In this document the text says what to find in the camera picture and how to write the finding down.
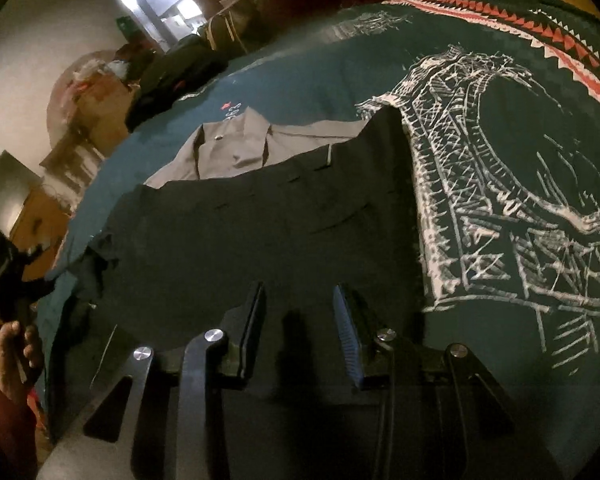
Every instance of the hand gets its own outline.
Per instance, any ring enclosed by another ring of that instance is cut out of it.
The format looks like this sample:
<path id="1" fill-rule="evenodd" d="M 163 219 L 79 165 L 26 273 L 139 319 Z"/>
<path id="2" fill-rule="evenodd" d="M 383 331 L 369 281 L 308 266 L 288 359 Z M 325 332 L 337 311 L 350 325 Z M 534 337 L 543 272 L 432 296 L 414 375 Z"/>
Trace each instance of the hand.
<path id="1" fill-rule="evenodd" d="M 0 391 L 17 406 L 27 405 L 28 388 L 20 379 L 18 370 L 19 357 L 14 339 L 20 333 L 20 323 L 5 323 L 0 330 Z M 35 326 L 28 326 L 24 339 L 26 346 L 23 355 L 29 361 L 29 367 L 40 368 L 43 363 L 42 342 Z"/>

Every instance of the silver screw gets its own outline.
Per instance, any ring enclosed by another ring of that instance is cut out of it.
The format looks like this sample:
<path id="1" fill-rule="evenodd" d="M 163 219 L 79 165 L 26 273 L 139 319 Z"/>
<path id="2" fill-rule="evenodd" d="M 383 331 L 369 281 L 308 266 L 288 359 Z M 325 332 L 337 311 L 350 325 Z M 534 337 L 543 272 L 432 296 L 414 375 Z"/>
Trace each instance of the silver screw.
<path id="1" fill-rule="evenodd" d="M 151 357 L 151 349 L 148 346 L 141 346 L 134 350 L 134 359 L 136 361 L 144 361 Z"/>
<path id="2" fill-rule="evenodd" d="M 205 339 L 210 343 L 213 341 L 220 341 L 224 336 L 224 332 L 219 328 L 212 328 L 211 330 L 207 330 L 205 332 Z"/>
<path id="3" fill-rule="evenodd" d="M 460 343 L 453 343 L 451 345 L 450 352 L 453 357 L 462 359 L 463 357 L 467 356 L 467 354 L 469 353 L 469 350 L 466 346 L 461 345 Z"/>
<path id="4" fill-rule="evenodd" d="M 397 336 L 397 333 L 395 333 L 395 330 L 392 330 L 391 328 L 381 328 L 378 330 L 376 336 L 380 341 L 387 342 L 393 341 Z"/>

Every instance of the wall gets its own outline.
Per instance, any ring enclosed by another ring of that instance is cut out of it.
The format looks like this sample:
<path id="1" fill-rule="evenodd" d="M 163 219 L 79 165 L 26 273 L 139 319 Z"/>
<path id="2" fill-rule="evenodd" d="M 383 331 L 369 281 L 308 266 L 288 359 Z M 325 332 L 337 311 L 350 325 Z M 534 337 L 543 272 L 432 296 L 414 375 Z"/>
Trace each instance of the wall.
<path id="1" fill-rule="evenodd" d="M 9 0 L 0 12 L 0 154 L 42 174 L 50 151 L 46 106 L 78 57 L 125 43 L 116 0 Z"/>

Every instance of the red sleeve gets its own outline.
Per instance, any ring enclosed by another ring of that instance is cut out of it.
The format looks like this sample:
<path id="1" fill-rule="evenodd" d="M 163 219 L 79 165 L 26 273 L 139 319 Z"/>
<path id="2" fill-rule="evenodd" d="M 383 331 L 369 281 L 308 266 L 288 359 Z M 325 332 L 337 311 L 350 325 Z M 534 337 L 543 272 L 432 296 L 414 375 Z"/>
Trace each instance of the red sleeve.
<path id="1" fill-rule="evenodd" d="M 36 416 L 28 406 L 17 407 L 1 391 L 0 448 L 24 478 L 36 477 Z"/>

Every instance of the gray shirt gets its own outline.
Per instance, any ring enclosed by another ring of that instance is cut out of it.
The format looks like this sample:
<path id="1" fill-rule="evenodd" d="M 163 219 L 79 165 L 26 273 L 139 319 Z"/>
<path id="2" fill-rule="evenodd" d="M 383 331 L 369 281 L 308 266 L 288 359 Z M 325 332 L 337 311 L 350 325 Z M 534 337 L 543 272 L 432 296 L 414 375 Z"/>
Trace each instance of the gray shirt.
<path id="1" fill-rule="evenodd" d="M 247 108 L 219 123 L 202 124 L 175 158 L 144 184 L 158 189 L 170 180 L 203 180 L 257 170 L 326 144 L 352 139 L 366 122 L 318 121 L 307 126 L 279 126 Z"/>

